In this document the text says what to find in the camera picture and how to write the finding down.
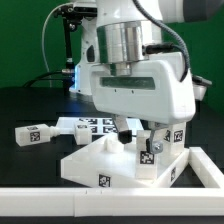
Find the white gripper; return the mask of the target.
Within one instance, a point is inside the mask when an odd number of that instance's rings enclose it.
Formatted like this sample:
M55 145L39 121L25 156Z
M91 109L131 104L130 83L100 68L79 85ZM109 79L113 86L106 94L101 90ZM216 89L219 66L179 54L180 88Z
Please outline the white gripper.
M90 84L94 105L98 111L116 114L113 120L122 144L132 141L125 117L149 121L146 151L159 154L163 137L156 138L156 133L166 130L166 124L187 122L195 114L191 73L180 81L183 71L184 59L179 52L151 55L149 60L132 63L130 76L112 76L107 65L93 66Z

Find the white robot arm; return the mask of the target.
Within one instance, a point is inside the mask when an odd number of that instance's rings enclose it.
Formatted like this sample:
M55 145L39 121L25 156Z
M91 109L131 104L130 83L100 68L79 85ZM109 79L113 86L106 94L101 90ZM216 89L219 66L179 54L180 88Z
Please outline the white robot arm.
M186 44L168 25L207 20L224 0L71 1L84 45L75 93L99 111L150 122L146 149L162 152L156 131L191 120L212 85L191 73Z

